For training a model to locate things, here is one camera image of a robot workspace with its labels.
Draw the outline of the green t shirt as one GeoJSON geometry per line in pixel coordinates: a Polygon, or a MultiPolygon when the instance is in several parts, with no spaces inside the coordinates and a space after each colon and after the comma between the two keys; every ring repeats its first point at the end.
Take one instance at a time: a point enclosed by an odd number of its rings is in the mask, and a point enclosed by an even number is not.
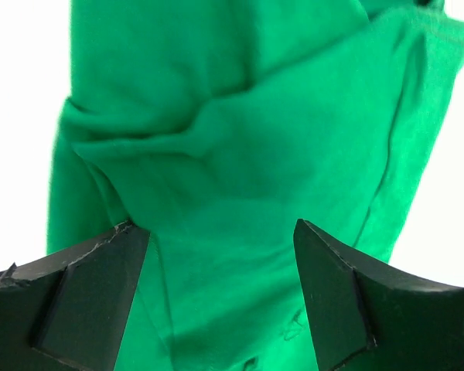
{"type": "Polygon", "coordinates": [[[464,64],[441,1],[74,1],[47,250],[151,232],[118,370],[314,370],[293,232],[389,260],[464,64]]]}

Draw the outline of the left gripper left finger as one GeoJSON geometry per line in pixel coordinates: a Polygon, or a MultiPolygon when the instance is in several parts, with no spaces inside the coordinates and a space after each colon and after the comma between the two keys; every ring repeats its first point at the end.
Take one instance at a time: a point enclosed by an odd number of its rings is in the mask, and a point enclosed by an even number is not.
{"type": "Polygon", "coordinates": [[[0,272],[0,371],[113,370],[149,239],[124,222],[0,272]]]}

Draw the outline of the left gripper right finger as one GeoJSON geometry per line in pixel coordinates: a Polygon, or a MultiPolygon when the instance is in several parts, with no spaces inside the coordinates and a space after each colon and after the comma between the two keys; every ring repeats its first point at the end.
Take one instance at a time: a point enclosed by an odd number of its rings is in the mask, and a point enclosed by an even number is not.
{"type": "Polygon", "coordinates": [[[419,277],[299,220],[293,236],[321,370],[464,370],[464,288],[419,277]]]}

